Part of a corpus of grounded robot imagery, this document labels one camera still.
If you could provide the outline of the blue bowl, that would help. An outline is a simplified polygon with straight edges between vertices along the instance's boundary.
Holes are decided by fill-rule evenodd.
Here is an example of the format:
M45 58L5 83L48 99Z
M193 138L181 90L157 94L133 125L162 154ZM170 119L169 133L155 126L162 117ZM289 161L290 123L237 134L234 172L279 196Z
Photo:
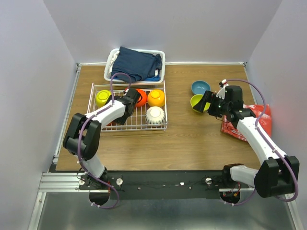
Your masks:
M203 80L197 80L193 82L191 85L191 91L194 95L196 94L204 95L206 91L210 90L211 90L210 85Z

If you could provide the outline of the lime green bowl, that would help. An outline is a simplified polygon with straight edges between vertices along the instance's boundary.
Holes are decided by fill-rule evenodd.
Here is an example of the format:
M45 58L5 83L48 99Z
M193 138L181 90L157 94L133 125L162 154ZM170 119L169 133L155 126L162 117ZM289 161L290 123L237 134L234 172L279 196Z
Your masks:
M193 95L190 99L190 105L193 108L203 97L203 94Z

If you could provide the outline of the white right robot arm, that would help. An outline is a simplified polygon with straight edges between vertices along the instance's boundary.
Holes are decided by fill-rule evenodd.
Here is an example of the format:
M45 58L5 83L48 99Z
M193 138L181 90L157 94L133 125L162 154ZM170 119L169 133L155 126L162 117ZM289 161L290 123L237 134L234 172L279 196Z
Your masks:
M206 111L214 117L226 116L247 140L256 153L261 164L258 170L241 164L225 166L221 175L223 186L230 188L237 182L249 185L263 197L281 197L298 195L299 160L288 156L281 150L264 131L253 111L243 106L243 92L239 86L222 84L218 93L206 91L202 98L193 106L198 112Z

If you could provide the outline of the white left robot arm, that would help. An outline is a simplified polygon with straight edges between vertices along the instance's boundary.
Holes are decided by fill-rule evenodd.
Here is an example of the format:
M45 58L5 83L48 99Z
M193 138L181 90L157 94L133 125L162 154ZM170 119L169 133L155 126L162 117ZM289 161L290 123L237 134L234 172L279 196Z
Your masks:
M123 125L134 112L141 94L127 88L122 96L109 96L106 105L85 115L73 115L63 140L63 147L78 159L95 189L107 184L107 170L97 156L101 130L111 122Z

